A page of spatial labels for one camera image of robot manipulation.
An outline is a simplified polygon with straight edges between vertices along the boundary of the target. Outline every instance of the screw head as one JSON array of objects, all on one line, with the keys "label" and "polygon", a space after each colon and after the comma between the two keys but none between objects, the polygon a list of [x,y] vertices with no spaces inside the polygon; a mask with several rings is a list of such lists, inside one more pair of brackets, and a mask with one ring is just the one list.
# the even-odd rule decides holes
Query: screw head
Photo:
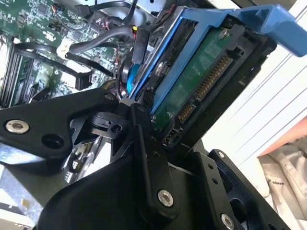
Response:
[{"label": "screw head", "polygon": [[219,39],[220,40],[224,39],[227,36],[227,34],[228,34],[228,30],[227,29],[223,29],[221,31],[221,33],[219,34]]},{"label": "screw head", "polygon": [[161,190],[158,192],[158,199],[166,207],[172,207],[174,204],[174,200],[172,195],[166,191],[166,190]]},{"label": "screw head", "polygon": [[5,125],[6,130],[8,130],[11,133],[15,134],[24,134],[29,131],[30,127],[29,125],[21,120],[12,120],[6,123]]},{"label": "screw head", "polygon": [[229,216],[226,214],[221,215],[221,220],[223,224],[229,229],[229,230],[234,230],[235,229],[235,224],[234,222],[230,219]]},{"label": "screw head", "polygon": [[225,158],[225,155],[222,152],[217,152],[220,156],[220,158]]},{"label": "screw head", "polygon": [[114,97],[112,97],[110,94],[105,94],[105,98],[107,98],[108,100],[112,101],[114,100]]}]

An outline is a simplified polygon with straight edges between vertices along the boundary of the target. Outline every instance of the motherboard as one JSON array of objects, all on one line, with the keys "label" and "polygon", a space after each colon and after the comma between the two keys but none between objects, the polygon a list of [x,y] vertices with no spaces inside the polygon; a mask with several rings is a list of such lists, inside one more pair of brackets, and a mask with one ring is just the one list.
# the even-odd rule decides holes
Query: motherboard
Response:
[{"label": "motherboard", "polygon": [[[57,15],[52,9],[57,4],[62,7]],[[92,40],[105,32],[108,27],[104,18],[99,15],[89,26],[87,20],[77,16],[74,12],[59,5],[53,0],[0,0],[0,46],[6,46],[7,52],[1,52],[5,58],[0,58],[5,62],[6,71],[0,70],[1,93],[0,102],[2,107],[10,107],[17,104],[28,103],[31,97],[48,88],[49,97],[77,92],[74,88],[75,78],[62,73],[54,67],[14,54],[13,44],[20,42],[37,42],[40,44],[58,47],[62,40],[69,39],[74,43]],[[127,48],[101,47],[91,49],[81,54],[82,57],[99,63],[110,71],[115,71],[119,59],[125,55]],[[49,59],[56,60],[78,72],[87,72],[90,69],[70,60],[63,60],[50,53],[39,51],[40,54]],[[93,69],[92,85],[89,87],[101,87],[104,82],[112,77]]]}]

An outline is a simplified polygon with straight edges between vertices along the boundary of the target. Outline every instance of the cable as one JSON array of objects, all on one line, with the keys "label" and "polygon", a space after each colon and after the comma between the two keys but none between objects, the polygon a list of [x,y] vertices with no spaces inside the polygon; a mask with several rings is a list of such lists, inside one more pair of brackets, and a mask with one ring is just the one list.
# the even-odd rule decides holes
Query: cable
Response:
[{"label": "cable", "polygon": [[[117,49],[118,45],[113,44],[113,43],[102,43],[101,46],[108,46],[108,47],[112,47]],[[53,54],[57,53],[57,49],[53,46],[49,46],[49,45],[45,45],[45,44],[40,44],[40,43],[35,43],[35,42],[29,42],[29,43],[18,43],[14,45],[15,50],[17,50],[17,52],[19,50],[23,50],[26,51],[27,49],[33,49],[33,50],[40,50],[40,51],[47,51]],[[94,69],[97,69],[99,71],[101,71],[102,73],[113,77],[113,73],[109,70],[107,70],[106,68],[104,68],[103,66],[101,66],[100,64],[98,64],[97,62],[91,61],[89,59],[86,59],[84,57],[81,56],[77,56],[71,53],[68,53],[66,56],[67,59],[78,62],[80,64],[84,64],[86,66],[92,67]]]},{"label": "cable", "polygon": [[111,1],[111,2],[105,2],[105,3],[100,3],[94,6],[90,6],[89,9],[91,12],[103,10],[106,8],[112,8],[112,7],[126,7],[130,8],[131,5],[125,1]]},{"label": "cable", "polygon": [[138,3],[138,0],[133,0],[133,3],[131,4],[130,10],[127,16],[123,20],[124,25],[128,25],[132,21],[137,3]]},{"label": "cable", "polygon": [[65,73],[68,73],[68,74],[74,76],[75,78],[85,77],[86,74],[88,76],[91,75],[91,72],[89,72],[89,73],[78,73],[78,72],[74,71],[73,69],[68,68],[67,66],[65,66],[65,65],[63,65],[59,62],[50,60],[50,59],[48,59],[48,58],[46,58],[42,55],[36,54],[36,53],[32,53],[32,52],[29,52],[29,51],[18,49],[18,48],[16,48],[16,46],[14,46],[14,51],[15,51],[16,54],[19,54],[23,57],[36,59],[36,60],[39,60],[41,62],[44,62],[44,63],[46,63],[46,64],[48,64],[52,67],[55,67],[55,68],[61,70],[62,72],[65,72]]},{"label": "cable", "polygon": [[94,6],[78,5],[76,6],[76,8],[80,15],[86,16],[86,14],[89,15],[90,13],[93,13],[99,10],[103,10],[103,9],[107,9],[107,8],[126,7],[126,8],[129,8],[129,12],[127,16],[123,20],[115,18],[116,19],[115,22],[119,24],[123,24],[123,25],[128,25],[134,16],[137,2],[138,0],[133,0],[133,3],[130,5],[129,3],[125,1],[111,1],[111,2],[101,3],[101,4],[95,4]]},{"label": "cable", "polygon": [[132,27],[133,27],[132,25],[119,26],[109,31],[106,31],[105,33],[93,39],[92,41],[72,44],[69,48],[69,52],[72,54],[85,52],[87,50],[98,47],[104,41],[118,35],[126,35],[133,38]]}]

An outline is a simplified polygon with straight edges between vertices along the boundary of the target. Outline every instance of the metal plate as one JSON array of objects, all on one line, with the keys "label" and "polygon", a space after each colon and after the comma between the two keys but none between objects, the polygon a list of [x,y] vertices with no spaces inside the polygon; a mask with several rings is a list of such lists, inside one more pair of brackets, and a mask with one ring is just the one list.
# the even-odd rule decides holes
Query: metal plate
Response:
[{"label": "metal plate", "polygon": [[160,12],[166,0],[138,0],[138,6],[147,13]]}]

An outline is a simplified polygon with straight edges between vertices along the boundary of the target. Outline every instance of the black metal arm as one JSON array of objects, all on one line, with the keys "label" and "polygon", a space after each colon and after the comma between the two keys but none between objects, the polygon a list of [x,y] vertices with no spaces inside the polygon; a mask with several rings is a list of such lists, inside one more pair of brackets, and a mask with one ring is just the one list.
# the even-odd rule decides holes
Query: black metal arm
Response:
[{"label": "black metal arm", "polygon": [[191,149],[170,164],[149,112],[105,90],[5,109],[0,122],[1,162],[39,174],[60,171],[79,144],[112,139],[111,163],[55,194],[38,230],[289,229],[225,153]]}]

